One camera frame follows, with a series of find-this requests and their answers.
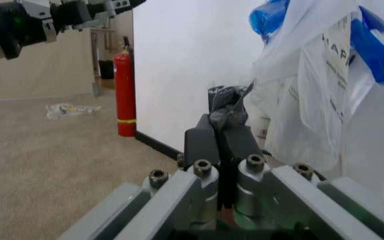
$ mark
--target blue plastic bag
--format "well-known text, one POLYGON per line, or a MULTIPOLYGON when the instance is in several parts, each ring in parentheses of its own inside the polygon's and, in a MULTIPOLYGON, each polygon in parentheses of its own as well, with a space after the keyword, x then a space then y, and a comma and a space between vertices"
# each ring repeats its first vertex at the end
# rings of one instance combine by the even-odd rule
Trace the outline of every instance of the blue plastic bag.
POLYGON ((370 32, 364 22, 354 19, 350 27, 351 46, 370 68, 376 82, 384 85, 384 44, 370 32))
POLYGON ((384 20, 363 6, 359 6, 362 13, 362 22, 369 30, 376 29, 384 33, 384 20))
POLYGON ((289 3, 290 0, 269 0, 251 12, 250 25, 265 43, 283 24, 289 3))

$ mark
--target beige carpet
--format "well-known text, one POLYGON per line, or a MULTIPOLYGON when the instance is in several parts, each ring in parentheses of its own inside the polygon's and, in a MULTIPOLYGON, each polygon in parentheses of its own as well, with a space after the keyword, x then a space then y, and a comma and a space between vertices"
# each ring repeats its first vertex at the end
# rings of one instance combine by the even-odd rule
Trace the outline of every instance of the beige carpet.
POLYGON ((173 160, 117 135, 114 93, 0 102, 0 239, 56 239, 122 182, 141 184, 173 160), (53 103, 101 105, 47 120, 53 103))

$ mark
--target hex socket bolt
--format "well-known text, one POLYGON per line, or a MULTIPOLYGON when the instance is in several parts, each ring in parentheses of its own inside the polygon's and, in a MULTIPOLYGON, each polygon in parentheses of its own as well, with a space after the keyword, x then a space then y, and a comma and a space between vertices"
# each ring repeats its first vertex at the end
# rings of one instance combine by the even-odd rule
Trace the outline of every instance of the hex socket bolt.
POLYGON ((168 173, 155 169, 149 173, 149 183, 152 188, 160 189, 169 179, 168 173))
POLYGON ((183 168, 185 166, 185 155, 183 153, 177 154, 177 167, 183 168))
POLYGON ((247 157, 247 168, 255 173, 263 171, 265 159, 257 154, 251 154, 247 157))
POLYGON ((312 175, 314 174, 314 169, 311 166, 301 162, 294 164, 293 169, 308 181, 312 179, 312 175))
POLYGON ((205 159, 199 159, 193 163, 193 173, 196 176, 198 176, 200 178, 206 177, 206 176, 210 175, 211 172, 212 172, 211 162, 209 162, 205 159))

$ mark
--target red fire extinguisher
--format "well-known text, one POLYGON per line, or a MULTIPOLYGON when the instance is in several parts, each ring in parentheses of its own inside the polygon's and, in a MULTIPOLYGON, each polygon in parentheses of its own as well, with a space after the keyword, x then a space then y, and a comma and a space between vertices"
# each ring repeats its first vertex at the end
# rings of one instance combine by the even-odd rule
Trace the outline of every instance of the red fire extinguisher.
POLYGON ((132 58, 128 50, 118 53, 113 59, 116 67, 115 94, 118 117, 118 135, 136 135, 136 100, 132 58))

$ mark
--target crumpled plastic wrapper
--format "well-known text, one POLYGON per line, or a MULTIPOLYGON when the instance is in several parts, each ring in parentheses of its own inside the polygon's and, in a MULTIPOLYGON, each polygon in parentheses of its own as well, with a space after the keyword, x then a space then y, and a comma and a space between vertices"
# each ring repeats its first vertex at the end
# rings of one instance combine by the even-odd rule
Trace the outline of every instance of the crumpled plastic wrapper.
POLYGON ((46 107, 46 117, 49 120, 59 120, 65 116, 76 116, 81 114, 93 114, 94 112, 100 110, 102 106, 75 106, 70 103, 57 103, 52 105, 47 105, 46 107))
POLYGON ((249 115, 244 107, 244 97, 251 92, 253 86, 254 83, 249 86, 217 86, 208 90, 209 118, 218 132, 246 124, 249 115))

